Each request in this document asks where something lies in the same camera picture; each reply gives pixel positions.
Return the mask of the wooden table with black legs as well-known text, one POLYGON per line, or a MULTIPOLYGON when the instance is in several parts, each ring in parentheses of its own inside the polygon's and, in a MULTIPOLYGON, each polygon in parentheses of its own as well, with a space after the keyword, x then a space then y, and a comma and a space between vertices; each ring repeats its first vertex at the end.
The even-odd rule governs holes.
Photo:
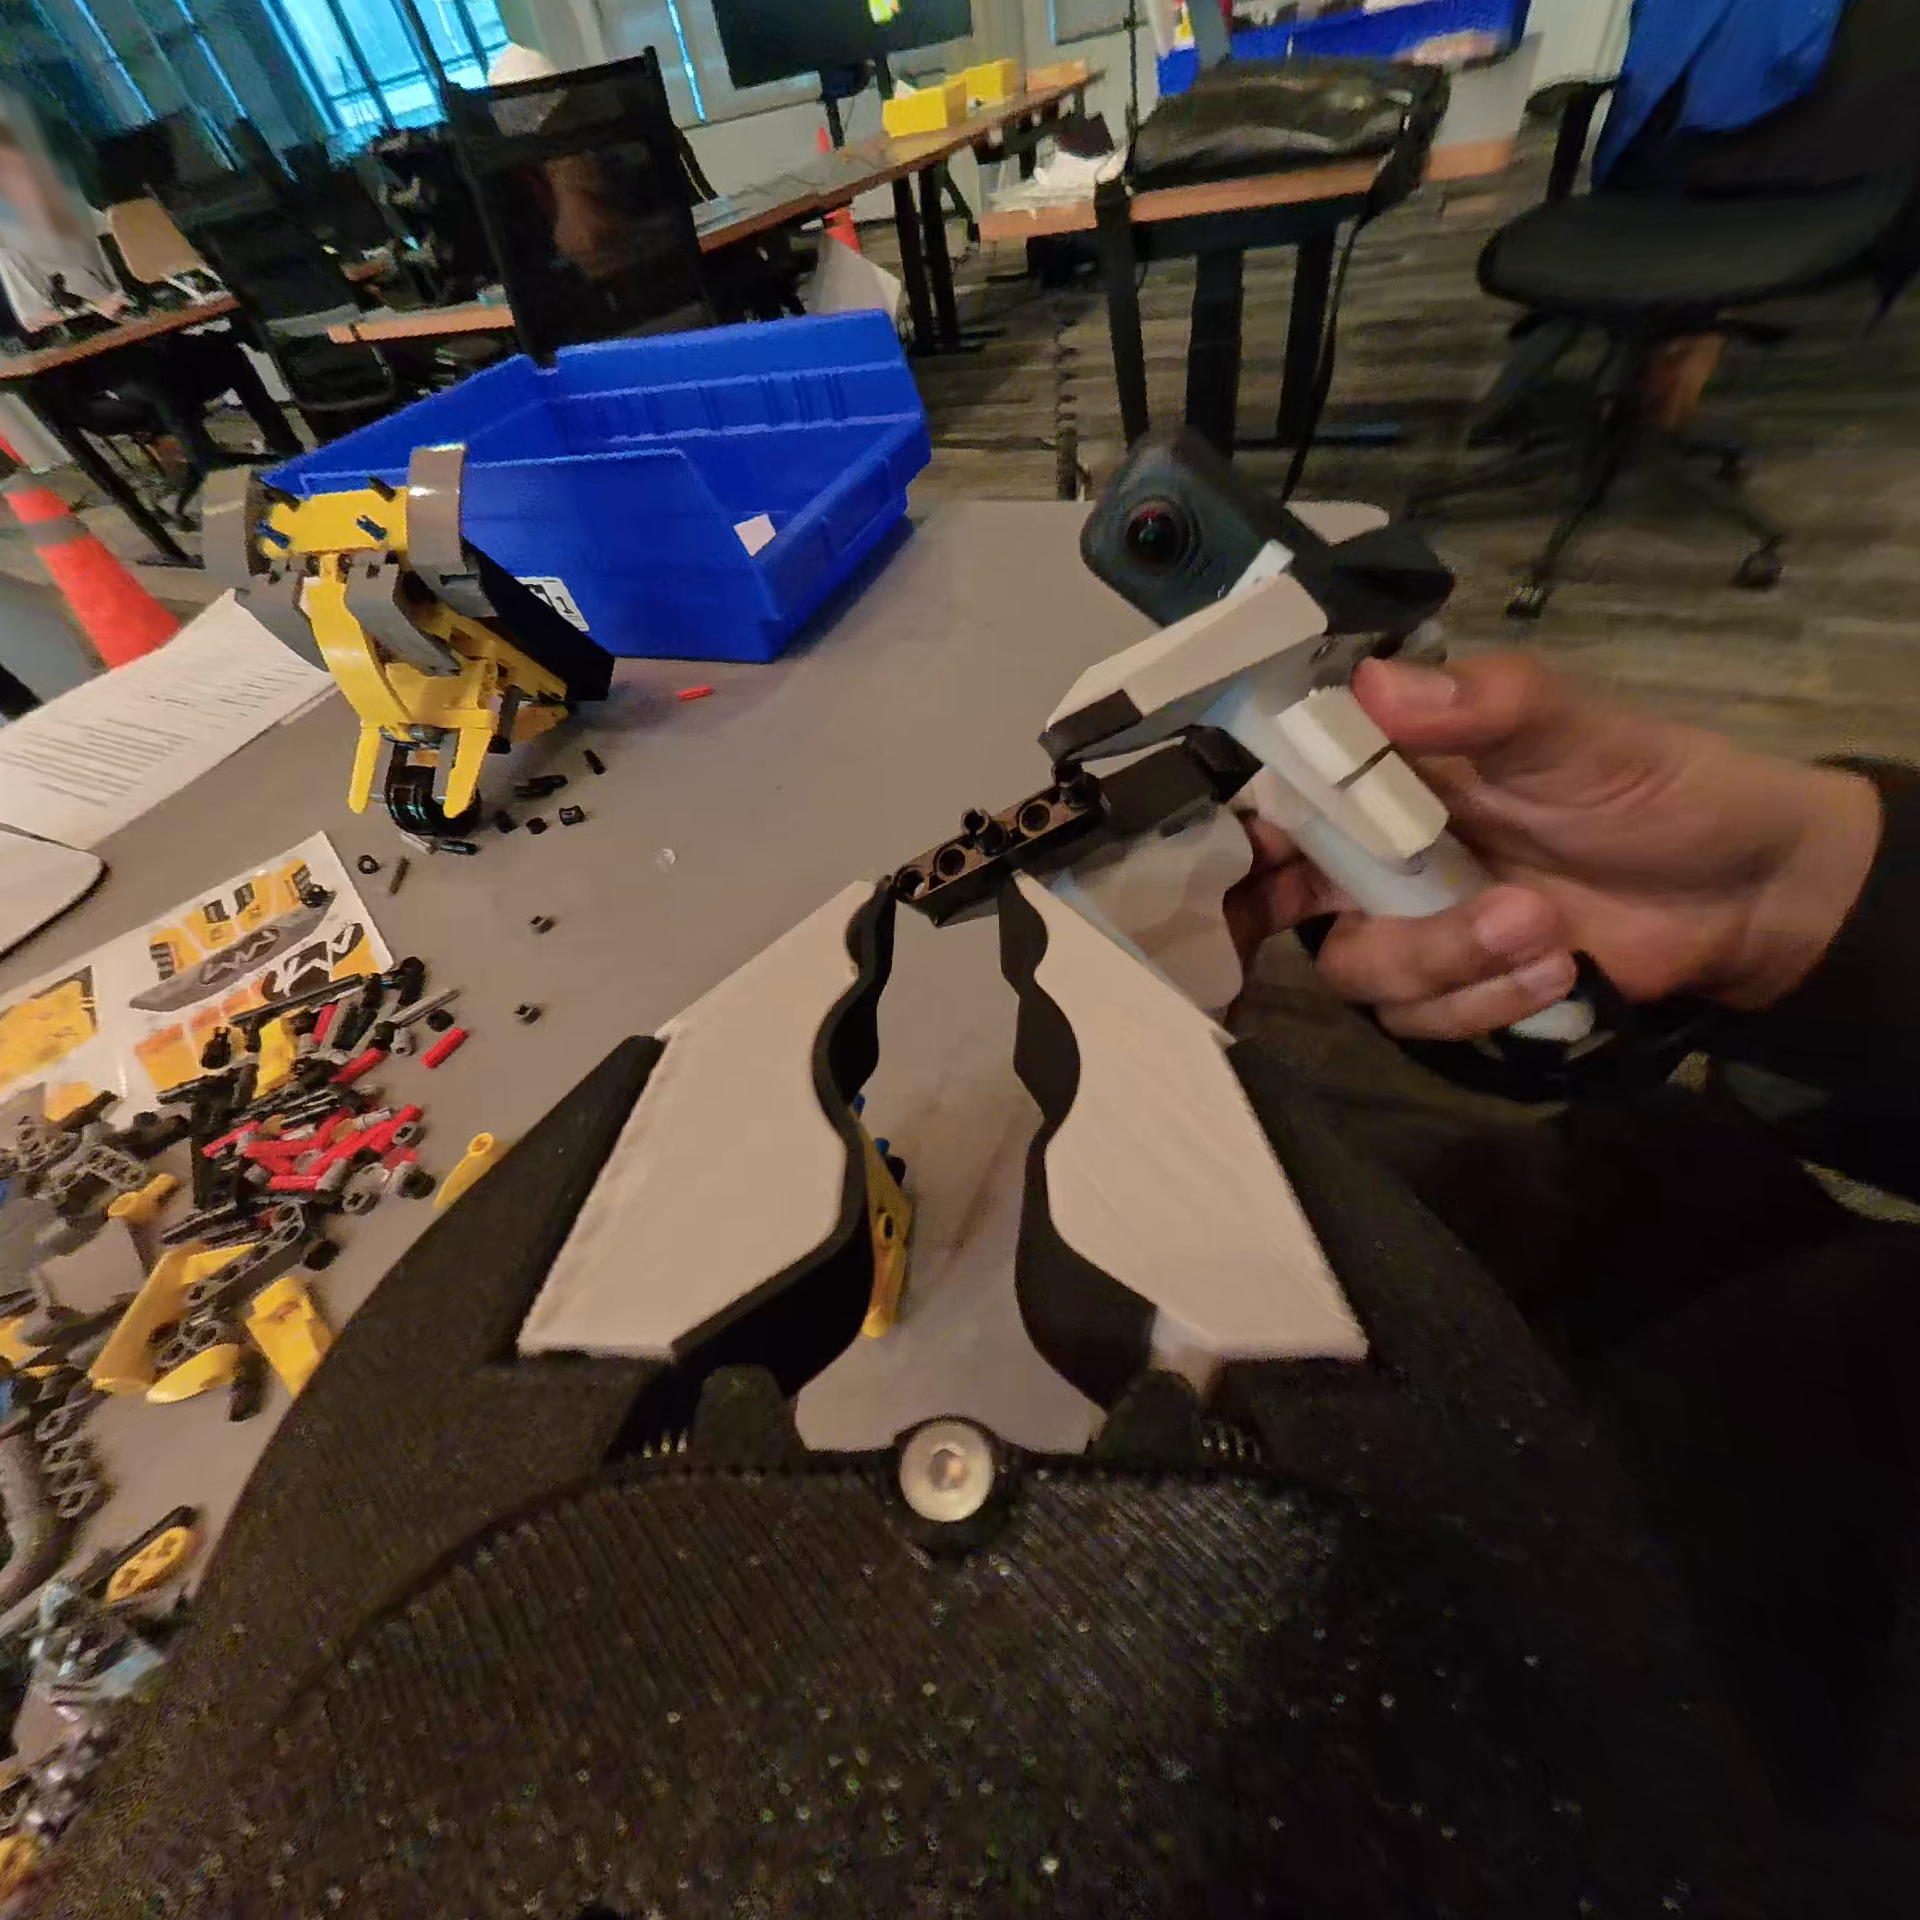
POLYGON ((1386 423, 1323 423, 1337 341, 1340 292, 1359 229, 1429 180, 1478 180, 1513 158, 1513 137, 1432 147, 1426 158, 1383 154, 1317 160, 1280 175, 1244 175, 1189 185, 1130 185, 1106 171, 1086 195, 1043 205, 995 203, 977 215, 986 243, 1090 238, 1109 316, 1116 414, 1122 442, 1150 429, 1141 267, 1166 258, 1194 262, 1187 405, 1181 421, 1218 451, 1287 451, 1287 480, 1301 483, 1313 447, 1390 447, 1386 423), (1289 306, 1276 423, 1265 440, 1238 440, 1244 258, 1289 250, 1289 306))

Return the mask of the pile of mixed toy pieces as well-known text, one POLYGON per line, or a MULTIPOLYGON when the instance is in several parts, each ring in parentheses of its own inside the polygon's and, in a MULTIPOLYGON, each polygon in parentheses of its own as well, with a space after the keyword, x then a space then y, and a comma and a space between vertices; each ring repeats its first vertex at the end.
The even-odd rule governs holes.
POLYGON ((135 1105, 2 1104, 2 1907, 44 1876, 115 1722, 155 1688, 212 1524, 97 1518, 125 1415, 288 1408, 334 1347, 321 1279, 387 1199, 440 1199, 423 1112, 380 1077, 465 1045, 416 956, 217 1016, 135 1105))

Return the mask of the black swivel office chair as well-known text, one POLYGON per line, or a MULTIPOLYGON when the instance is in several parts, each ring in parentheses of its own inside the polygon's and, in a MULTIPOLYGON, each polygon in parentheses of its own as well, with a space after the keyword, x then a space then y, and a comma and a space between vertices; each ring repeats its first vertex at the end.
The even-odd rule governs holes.
POLYGON ((1429 516, 1570 472, 1570 505, 1509 593, 1509 618, 1545 615, 1572 539, 1633 469, 1666 469, 1741 528, 1735 589, 1778 589, 1789 531, 1746 494, 1746 448, 1686 416, 1726 341, 1785 336, 1766 325, 1773 306, 1872 284, 1890 309, 1915 281, 1915 165, 1798 195, 1595 193, 1616 74, 1620 64, 1528 100, 1556 116, 1545 200, 1499 225, 1476 266, 1478 290, 1519 313, 1476 421, 1506 451, 1407 502, 1407 516, 1429 516))

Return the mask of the orange traffic cone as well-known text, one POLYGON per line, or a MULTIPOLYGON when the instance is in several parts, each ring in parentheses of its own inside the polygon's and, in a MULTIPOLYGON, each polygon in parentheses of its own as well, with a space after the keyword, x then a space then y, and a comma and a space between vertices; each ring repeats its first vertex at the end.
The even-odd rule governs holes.
POLYGON ((2 502, 105 670, 144 660, 181 632, 181 615, 33 469, 15 462, 2 502))

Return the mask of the white curved object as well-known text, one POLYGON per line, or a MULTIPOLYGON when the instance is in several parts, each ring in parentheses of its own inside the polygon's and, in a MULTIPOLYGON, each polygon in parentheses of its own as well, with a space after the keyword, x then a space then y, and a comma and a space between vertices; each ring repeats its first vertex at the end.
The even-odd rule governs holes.
POLYGON ((61 841, 2 828, 2 941, 15 953, 72 910, 105 880, 105 861, 61 841))

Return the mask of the white printed paper sheet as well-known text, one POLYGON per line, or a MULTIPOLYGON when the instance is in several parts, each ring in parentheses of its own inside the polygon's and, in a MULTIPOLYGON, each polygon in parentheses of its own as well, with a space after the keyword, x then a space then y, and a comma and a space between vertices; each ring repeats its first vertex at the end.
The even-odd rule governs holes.
POLYGON ((225 593, 160 651, 2 725, 2 828, 94 851, 334 694, 225 593))

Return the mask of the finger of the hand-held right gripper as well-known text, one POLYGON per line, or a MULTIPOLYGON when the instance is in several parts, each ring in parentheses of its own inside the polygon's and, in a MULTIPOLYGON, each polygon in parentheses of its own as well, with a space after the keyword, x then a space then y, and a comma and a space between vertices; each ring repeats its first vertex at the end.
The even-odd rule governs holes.
POLYGON ((1040 748, 1050 765, 1153 748, 1200 725, 1244 674, 1274 660, 1310 663, 1327 638, 1306 589, 1274 575, 1090 663, 1046 716, 1040 748))
POLYGON ((1223 910, 1226 892, 1252 871, 1230 808, 1233 772, 1238 763, 1209 735, 1094 765, 1100 826, 1050 878, 1058 900, 1209 1018, 1226 1018, 1244 980, 1223 910))

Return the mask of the black toy beam with holes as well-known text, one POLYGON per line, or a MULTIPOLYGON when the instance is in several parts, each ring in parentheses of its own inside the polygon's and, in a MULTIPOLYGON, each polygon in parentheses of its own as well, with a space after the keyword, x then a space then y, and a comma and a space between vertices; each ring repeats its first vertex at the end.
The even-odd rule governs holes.
POLYGON ((1062 874, 1102 828, 1094 785, 1043 785, 1002 812, 970 808, 956 836, 891 878, 891 899, 937 928, 956 925, 991 910, 1017 878, 1062 874))

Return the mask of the black bag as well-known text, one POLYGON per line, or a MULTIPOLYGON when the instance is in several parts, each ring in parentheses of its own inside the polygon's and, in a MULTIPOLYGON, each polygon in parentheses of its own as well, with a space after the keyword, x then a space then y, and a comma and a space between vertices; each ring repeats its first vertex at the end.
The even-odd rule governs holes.
POLYGON ((1375 160, 1413 187, 1449 107, 1449 74, 1383 58, 1223 58, 1166 93, 1130 144, 1133 187, 1375 160))

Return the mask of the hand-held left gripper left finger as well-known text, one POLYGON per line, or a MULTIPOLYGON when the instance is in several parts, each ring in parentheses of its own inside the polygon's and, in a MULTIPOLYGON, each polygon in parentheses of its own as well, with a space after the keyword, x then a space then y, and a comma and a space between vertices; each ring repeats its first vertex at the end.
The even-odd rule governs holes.
POLYGON ((666 1396, 752 1364, 801 1396, 859 1338, 894 916, 884 880, 847 883, 654 1032, 519 1356, 654 1364, 666 1396))

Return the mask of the yellow toy beam assembly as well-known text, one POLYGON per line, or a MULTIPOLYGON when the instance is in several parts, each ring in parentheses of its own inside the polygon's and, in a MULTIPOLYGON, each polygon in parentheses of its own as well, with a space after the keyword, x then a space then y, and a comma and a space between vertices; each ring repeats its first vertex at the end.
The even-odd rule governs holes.
POLYGON ((862 1338, 884 1338, 896 1330, 905 1309, 915 1238, 915 1196, 908 1189, 908 1161, 894 1153, 887 1138, 877 1138, 867 1124, 867 1095, 851 1095, 851 1116, 859 1119, 873 1241, 873 1287, 859 1331, 862 1338))

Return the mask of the yellow toy construction model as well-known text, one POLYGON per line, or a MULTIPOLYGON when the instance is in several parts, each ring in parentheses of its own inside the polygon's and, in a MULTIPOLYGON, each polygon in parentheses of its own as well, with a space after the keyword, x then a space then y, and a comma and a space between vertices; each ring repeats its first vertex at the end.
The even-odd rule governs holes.
POLYGON ((202 491, 205 575, 359 716, 348 808, 382 800, 437 851, 468 851, 491 760, 604 699, 617 670, 468 543, 464 509, 465 447, 415 448, 402 483, 292 494, 239 467, 202 491))

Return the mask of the person's dark clothed legs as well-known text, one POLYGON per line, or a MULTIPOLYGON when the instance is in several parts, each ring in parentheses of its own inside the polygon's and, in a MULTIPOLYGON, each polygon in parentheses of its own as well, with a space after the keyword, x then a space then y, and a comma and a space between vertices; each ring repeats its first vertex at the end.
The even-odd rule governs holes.
POLYGON ((1572 1380, 1759 1761, 1778 1917, 1915 1917, 1915 1005, 1662 1083, 1449 1090, 1268 944, 1226 1014, 1572 1380))

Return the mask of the black mesh office chair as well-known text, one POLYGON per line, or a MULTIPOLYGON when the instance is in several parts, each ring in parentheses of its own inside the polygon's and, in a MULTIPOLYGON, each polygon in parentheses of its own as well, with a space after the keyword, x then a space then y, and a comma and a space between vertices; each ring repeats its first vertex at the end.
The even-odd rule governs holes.
POLYGON ((657 52, 440 105, 523 356, 719 325, 657 52))

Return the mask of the scattered small black toy pins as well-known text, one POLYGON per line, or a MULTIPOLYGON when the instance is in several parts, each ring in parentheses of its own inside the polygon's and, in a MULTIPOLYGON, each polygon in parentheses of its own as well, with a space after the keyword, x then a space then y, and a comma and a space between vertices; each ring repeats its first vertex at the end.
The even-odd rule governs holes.
POLYGON ((597 900, 603 750, 537 750, 495 779, 453 828, 382 826, 356 836, 360 883, 399 964, 422 980, 416 1051, 457 1030, 548 1027, 573 972, 591 968, 597 900))

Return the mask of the long wooden table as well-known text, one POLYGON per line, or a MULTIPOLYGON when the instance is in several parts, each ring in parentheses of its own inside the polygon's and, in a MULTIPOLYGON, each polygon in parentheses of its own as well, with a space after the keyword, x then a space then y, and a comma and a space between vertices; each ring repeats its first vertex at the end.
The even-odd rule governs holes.
POLYGON ((945 218, 933 215, 926 232, 926 187, 940 185, 940 171, 953 158, 982 165, 1028 160, 1046 129, 1068 113, 1082 113, 1090 87, 1102 81, 1100 66, 1058 64, 1028 70, 1028 87, 1007 100, 986 105, 941 132, 905 141, 867 137, 826 158, 815 158, 793 175, 746 185, 697 209, 697 238, 704 255, 743 246, 752 238, 822 222, 826 214, 847 209, 859 195, 891 193, 894 218, 905 229, 901 267, 915 333, 930 352, 956 352, 956 303, 945 258, 945 218))

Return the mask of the yellow black sticker sheet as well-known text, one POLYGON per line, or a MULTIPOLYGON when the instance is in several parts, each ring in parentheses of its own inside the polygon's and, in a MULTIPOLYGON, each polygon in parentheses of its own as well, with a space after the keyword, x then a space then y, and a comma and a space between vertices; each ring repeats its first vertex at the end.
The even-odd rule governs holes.
POLYGON ((2 1099, 61 1116, 91 1095, 152 1099, 202 1076, 231 1018, 387 972, 359 874, 309 836, 81 960, 2 992, 2 1099))

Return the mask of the wooden desk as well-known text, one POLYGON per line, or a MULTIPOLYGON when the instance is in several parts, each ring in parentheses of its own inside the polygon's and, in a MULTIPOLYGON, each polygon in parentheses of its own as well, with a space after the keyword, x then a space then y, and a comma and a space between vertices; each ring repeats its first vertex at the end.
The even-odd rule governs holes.
POLYGON ((75 467, 94 494, 123 510, 160 568, 198 572, 175 528, 205 491, 205 480, 231 462, 212 440, 210 416, 221 399, 244 414, 255 364, 231 332, 175 328, 140 336, 132 325, 83 325, 30 346, 2 309, 2 397, 15 397, 53 435, 66 467, 75 467), (155 509, 105 455, 106 442, 132 442, 155 462, 155 447, 175 447, 181 480, 175 505, 155 509))

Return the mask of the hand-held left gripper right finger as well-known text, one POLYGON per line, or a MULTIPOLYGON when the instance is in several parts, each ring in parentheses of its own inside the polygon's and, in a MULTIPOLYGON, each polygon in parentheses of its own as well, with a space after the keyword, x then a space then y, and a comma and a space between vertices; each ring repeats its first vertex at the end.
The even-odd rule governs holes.
POLYGON ((1028 878, 995 917, 1037 1111, 1017 1250, 1037 1354, 1100 1411, 1149 1373, 1206 1401, 1238 1364, 1366 1361, 1223 1027, 1028 878))

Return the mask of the blue jacket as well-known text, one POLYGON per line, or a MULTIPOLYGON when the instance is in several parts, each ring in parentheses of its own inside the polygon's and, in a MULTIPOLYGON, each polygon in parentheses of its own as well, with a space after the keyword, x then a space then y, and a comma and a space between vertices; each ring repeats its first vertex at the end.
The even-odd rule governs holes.
POLYGON ((1595 193, 1798 195, 1915 165, 1915 3, 1633 3, 1595 193))

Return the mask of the person's right hand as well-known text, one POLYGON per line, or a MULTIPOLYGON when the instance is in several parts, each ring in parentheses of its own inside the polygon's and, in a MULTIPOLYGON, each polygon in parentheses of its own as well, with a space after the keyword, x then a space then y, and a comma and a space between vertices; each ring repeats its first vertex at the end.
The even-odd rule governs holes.
POLYGON ((1610 706, 1524 653, 1366 660, 1352 694, 1492 887, 1432 917, 1371 916, 1243 813, 1252 871, 1223 922, 1247 968, 1332 917, 1323 980, 1396 1041, 1517 1027, 1572 995, 1580 956, 1628 1001, 1766 1009, 1815 972, 1879 861, 1868 775, 1610 706))

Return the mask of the black monitor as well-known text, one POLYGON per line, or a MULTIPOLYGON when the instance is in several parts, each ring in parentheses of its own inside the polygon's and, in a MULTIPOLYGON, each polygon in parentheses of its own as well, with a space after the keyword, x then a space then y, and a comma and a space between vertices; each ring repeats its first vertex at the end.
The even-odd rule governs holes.
POLYGON ((712 3, 735 87, 873 66, 974 35, 970 3, 712 3))

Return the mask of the blue plastic storage bin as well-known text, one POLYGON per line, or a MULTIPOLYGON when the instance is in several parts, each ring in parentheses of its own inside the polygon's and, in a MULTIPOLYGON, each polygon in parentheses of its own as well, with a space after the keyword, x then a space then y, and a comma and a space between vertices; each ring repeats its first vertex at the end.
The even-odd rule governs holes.
POLYGON ((879 309, 513 356, 282 462, 399 488, 464 447, 464 531, 611 658, 785 653, 905 537, 930 421, 879 309))

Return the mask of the white papers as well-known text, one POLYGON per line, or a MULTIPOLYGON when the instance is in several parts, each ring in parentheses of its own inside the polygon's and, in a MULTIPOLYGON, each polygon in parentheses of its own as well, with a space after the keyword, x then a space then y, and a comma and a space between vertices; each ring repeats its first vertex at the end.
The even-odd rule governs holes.
POLYGON ((1005 185, 986 195, 984 215, 995 218, 1037 218, 1073 205, 1091 205, 1094 187, 1121 180, 1130 149, 1106 154, 1071 154, 1064 144, 1055 144, 1037 171, 1017 185, 1005 185))

